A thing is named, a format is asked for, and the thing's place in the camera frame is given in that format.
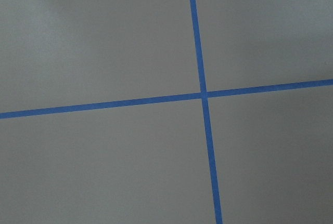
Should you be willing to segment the blue tape strip lengthwise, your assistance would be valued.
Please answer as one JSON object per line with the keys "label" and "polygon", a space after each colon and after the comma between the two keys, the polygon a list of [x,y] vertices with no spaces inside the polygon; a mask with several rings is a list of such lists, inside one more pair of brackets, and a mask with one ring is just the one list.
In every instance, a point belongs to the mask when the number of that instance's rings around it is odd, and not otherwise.
{"label": "blue tape strip lengthwise", "polygon": [[199,20],[198,20],[198,13],[197,13],[197,3],[196,3],[196,0],[189,0],[189,3],[190,3],[191,20],[192,20],[193,32],[194,32],[194,43],[195,43],[198,78],[199,78],[199,86],[200,86],[200,98],[201,98],[201,105],[202,105],[202,112],[203,112],[204,129],[205,129],[205,135],[206,135],[206,145],[207,145],[207,152],[208,152],[208,162],[209,162],[209,171],[210,171],[215,222],[222,224],[223,215],[222,215],[222,209],[221,209],[219,184],[218,184],[216,162],[215,162],[214,143],[213,143],[213,136],[212,136],[212,129],[211,129],[208,91],[207,91],[207,86],[206,86],[206,76],[205,76],[205,71],[204,71],[204,62],[203,62],[203,54],[202,54],[202,47],[201,47]]}

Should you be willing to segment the blue tape strip crosswise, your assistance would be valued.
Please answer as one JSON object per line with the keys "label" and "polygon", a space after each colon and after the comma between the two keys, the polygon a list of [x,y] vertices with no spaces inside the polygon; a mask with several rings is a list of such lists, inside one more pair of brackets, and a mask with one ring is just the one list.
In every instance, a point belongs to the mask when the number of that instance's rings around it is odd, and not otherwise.
{"label": "blue tape strip crosswise", "polygon": [[[327,80],[319,80],[319,81],[307,81],[307,82],[297,82],[297,83],[287,83],[287,84],[208,91],[204,95],[207,98],[214,98],[214,97],[226,97],[226,96],[235,96],[235,95],[265,93],[265,92],[271,92],[271,91],[282,91],[282,90],[293,90],[293,89],[301,89],[301,88],[331,86],[331,85],[332,85],[332,79],[327,79]],[[139,99],[129,99],[129,100],[119,100],[119,101],[109,101],[109,102],[98,102],[98,103],[89,103],[89,104],[78,104],[78,105],[72,105],[72,106],[61,106],[61,107],[52,107],[52,108],[2,112],[1,119],[68,113],[68,112],[89,111],[89,110],[99,110],[99,109],[108,109],[108,108],[129,107],[129,106],[137,106],[137,105],[144,105],[144,104],[187,101],[187,100],[200,99],[201,96],[202,96],[201,93],[190,93],[190,94],[149,97],[149,98],[139,98]]]}

